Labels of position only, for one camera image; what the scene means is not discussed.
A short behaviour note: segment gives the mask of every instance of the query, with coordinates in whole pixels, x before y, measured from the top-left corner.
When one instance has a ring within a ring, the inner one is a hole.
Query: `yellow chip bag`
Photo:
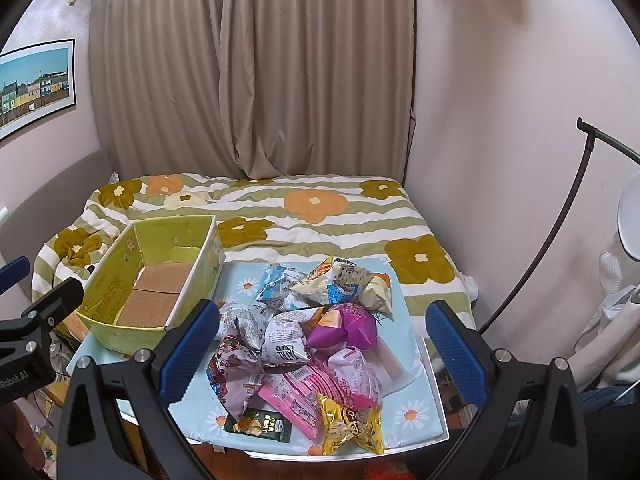
[[[316,393],[324,424],[322,454],[331,455],[342,444],[354,438],[360,447],[383,454],[380,407],[355,412],[329,397]]]

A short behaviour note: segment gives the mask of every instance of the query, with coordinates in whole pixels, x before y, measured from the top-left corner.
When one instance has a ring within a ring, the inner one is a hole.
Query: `wooden floor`
[[[300,462],[275,462],[250,458],[235,449],[217,453],[207,444],[193,449],[217,480],[360,480],[367,463],[354,460],[325,464],[305,462],[304,457]]]

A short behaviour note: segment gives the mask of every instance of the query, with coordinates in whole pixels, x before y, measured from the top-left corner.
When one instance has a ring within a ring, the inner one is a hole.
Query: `colorful houses photo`
[[[74,43],[53,41],[0,56],[0,139],[76,104]]]

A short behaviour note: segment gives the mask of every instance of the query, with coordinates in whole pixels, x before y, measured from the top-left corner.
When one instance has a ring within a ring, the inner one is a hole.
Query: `bed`
[[[132,220],[185,214],[216,215],[228,262],[313,262],[328,254],[378,258],[395,270],[419,335],[426,337],[425,309],[437,299],[475,327],[452,259],[400,184],[380,177],[255,181],[182,173],[100,187],[74,224],[40,250],[33,266],[33,300],[70,276],[84,283]],[[257,285],[255,280],[238,284],[247,290]],[[437,370],[442,364],[426,343]]]

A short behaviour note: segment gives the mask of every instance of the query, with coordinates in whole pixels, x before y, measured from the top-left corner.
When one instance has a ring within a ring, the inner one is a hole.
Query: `daisy pattern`
[[[411,367],[411,371],[414,373],[414,375],[417,376],[427,374],[427,370],[424,366],[424,361],[422,360],[422,355],[420,354],[420,351],[418,349],[416,349],[415,352],[414,364]]]
[[[248,296],[255,294],[257,292],[257,287],[258,287],[258,280],[254,280],[253,278],[240,280],[236,285],[238,294],[246,294]]]
[[[383,444],[385,446],[385,449],[397,449],[402,446],[402,442],[400,442],[400,436],[397,433],[384,436]]]
[[[207,420],[205,420],[205,422],[209,424],[209,431],[222,433],[222,428],[225,427],[226,415],[211,411],[209,412],[209,415],[207,415]]]
[[[401,430],[407,428],[420,430],[424,425],[423,422],[429,420],[428,411],[430,409],[424,402],[409,400],[406,405],[401,404],[400,410],[396,412],[396,425],[400,425]]]
[[[191,431],[190,434],[187,434],[185,436],[187,438],[190,438],[191,440],[197,440],[198,442],[202,443],[207,441],[207,437],[201,431]]]

